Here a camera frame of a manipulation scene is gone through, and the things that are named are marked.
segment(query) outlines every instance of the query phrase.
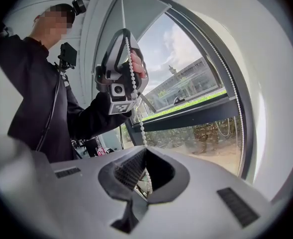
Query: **building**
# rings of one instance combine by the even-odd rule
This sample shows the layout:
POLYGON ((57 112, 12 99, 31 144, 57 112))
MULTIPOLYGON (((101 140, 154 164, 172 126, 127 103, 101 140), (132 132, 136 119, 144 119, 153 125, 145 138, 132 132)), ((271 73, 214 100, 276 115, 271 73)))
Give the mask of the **building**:
POLYGON ((203 57, 178 72, 170 65, 168 70, 173 75, 145 95, 156 110, 173 106, 176 97, 194 99, 222 84, 203 57))

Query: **hand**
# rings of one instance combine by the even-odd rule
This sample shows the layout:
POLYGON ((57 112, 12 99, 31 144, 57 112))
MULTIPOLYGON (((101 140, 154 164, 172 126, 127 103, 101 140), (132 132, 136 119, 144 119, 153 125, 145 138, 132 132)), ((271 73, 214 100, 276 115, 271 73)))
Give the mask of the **hand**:
POLYGON ((146 78, 146 74, 145 74, 144 67, 142 65, 142 61, 134 50, 131 52, 131 58, 132 58, 133 71, 138 73, 141 78, 146 78))

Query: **black cable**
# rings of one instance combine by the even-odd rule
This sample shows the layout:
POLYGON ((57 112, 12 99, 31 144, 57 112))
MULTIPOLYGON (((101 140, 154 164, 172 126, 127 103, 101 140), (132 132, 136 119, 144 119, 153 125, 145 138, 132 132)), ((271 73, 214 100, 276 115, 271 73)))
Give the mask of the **black cable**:
POLYGON ((124 149, 124 146, 123 146, 123 138, 122 138, 122 128, 121 128, 121 126, 120 126, 120 142, 121 142, 122 149, 124 149))
POLYGON ((60 87, 60 81, 61 81, 60 72, 61 72, 61 70, 58 71, 58 80, 57 80, 57 84, 56 84, 56 87, 55 87, 55 96, 54 96, 54 99, 53 99, 52 108, 51 108, 49 117, 47 119, 46 126, 45 126, 44 130, 42 131, 42 135, 41 135, 40 141, 39 141, 39 143, 37 145, 36 151, 41 150, 41 147, 43 145, 43 142, 44 142, 44 140, 46 138, 46 135, 47 135, 49 127, 50 127, 50 123, 51 123, 51 120, 52 120, 52 117, 53 117, 53 112, 55 110, 56 100, 57 100, 59 87, 60 87))

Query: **camera lens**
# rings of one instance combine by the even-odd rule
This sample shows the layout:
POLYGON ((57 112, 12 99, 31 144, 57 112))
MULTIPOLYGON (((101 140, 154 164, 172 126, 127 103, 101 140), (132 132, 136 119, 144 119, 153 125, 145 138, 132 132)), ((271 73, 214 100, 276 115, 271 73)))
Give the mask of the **camera lens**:
POLYGON ((123 88, 120 87, 120 86, 116 86, 116 87, 114 88, 114 91, 115 91, 117 94, 120 94, 120 93, 122 93, 123 88))

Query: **white wall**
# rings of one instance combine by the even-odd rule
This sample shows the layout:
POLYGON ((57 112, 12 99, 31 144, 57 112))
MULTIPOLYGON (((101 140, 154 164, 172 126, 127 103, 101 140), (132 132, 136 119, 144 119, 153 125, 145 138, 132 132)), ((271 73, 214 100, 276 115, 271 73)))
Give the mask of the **white wall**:
POLYGON ((272 199, 293 167, 293 47, 257 0, 174 1, 218 21, 239 48, 256 125, 254 186, 272 199))

